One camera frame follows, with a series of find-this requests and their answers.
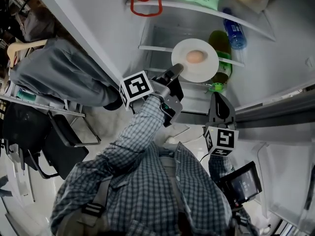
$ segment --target chair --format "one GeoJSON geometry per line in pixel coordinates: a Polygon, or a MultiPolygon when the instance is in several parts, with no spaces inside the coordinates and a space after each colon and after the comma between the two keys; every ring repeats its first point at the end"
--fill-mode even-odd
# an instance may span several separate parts
{"type": "Polygon", "coordinates": [[[65,179],[75,164],[82,162],[89,153],[85,146],[100,144],[100,138],[94,132],[97,142],[81,143],[63,115],[52,116],[51,112],[46,115],[16,103],[11,103],[5,113],[2,134],[10,144],[19,146],[22,169],[26,163],[44,179],[55,176],[65,179]],[[47,175],[42,171],[38,163],[40,151],[56,174],[47,175]]]}

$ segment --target floor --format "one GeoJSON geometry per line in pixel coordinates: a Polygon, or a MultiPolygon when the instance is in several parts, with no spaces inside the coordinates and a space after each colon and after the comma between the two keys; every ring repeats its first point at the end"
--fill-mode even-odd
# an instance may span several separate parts
{"type": "MultiPolygon", "coordinates": [[[[87,114],[88,122],[102,140],[101,144],[98,146],[87,147],[90,153],[85,160],[91,160],[106,148],[110,142],[114,141],[118,134],[128,125],[132,118],[132,112],[126,112],[123,107],[114,112],[107,111],[104,108],[86,108],[84,111],[87,114]]],[[[72,128],[82,142],[92,142],[96,140],[82,118],[78,118],[72,128]]],[[[184,124],[176,123],[168,128],[162,127],[155,137],[155,142],[162,146],[169,137],[174,137],[174,139],[172,139],[173,143],[178,143],[179,141],[184,143],[200,160],[207,154],[202,132],[201,126],[188,127],[184,124]]],[[[202,165],[207,172],[209,172],[207,159],[208,158],[203,159],[202,165]]],[[[40,157],[40,160],[40,164],[46,173],[54,173],[54,169],[47,165],[43,156],[40,157]]],[[[60,177],[44,180],[33,170],[31,170],[30,175],[35,203],[27,207],[21,207],[15,203],[13,198],[7,197],[4,198],[4,202],[12,217],[24,228],[28,235],[48,236],[48,222],[54,198],[63,180],[60,177]]],[[[257,213],[257,209],[257,205],[253,204],[253,214],[257,213]]]]}

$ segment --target checkered sleeve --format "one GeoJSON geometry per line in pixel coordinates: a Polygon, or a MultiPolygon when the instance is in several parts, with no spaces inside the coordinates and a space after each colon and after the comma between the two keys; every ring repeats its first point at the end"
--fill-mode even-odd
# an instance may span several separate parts
{"type": "Polygon", "coordinates": [[[165,118],[159,107],[160,100],[149,96],[114,143],[94,160],[76,164],[56,195],[50,218],[54,235],[67,214],[93,200],[102,179],[123,173],[150,145],[165,118]]]}
{"type": "Polygon", "coordinates": [[[227,156],[211,155],[209,159],[209,172],[211,179],[218,184],[221,177],[232,173],[234,170],[227,156]]]}
{"type": "Polygon", "coordinates": [[[158,98],[150,96],[118,139],[99,156],[108,162],[113,174],[128,170],[139,154],[150,145],[165,119],[160,104],[158,98]]]}

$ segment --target small screen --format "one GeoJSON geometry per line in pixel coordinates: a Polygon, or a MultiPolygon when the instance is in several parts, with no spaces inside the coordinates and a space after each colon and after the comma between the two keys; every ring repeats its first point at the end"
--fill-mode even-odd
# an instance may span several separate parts
{"type": "Polygon", "coordinates": [[[238,201],[246,200],[258,193],[252,171],[247,171],[231,181],[238,201]]]}

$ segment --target plaid shirt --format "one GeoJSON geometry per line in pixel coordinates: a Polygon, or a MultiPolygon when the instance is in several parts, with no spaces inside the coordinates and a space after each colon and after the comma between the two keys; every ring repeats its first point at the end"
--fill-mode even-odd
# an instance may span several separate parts
{"type": "Polygon", "coordinates": [[[174,157],[177,185],[193,235],[224,235],[231,208],[214,181],[233,171],[227,158],[212,156],[208,176],[181,143],[175,151],[157,147],[153,138],[163,125],[160,101],[150,96],[130,125],[94,160],[78,163],[57,193],[51,216],[56,234],[62,219],[91,202],[99,183],[110,182],[106,212],[112,231],[127,235],[180,235],[178,208],[170,180],[159,159],[174,157]]]}

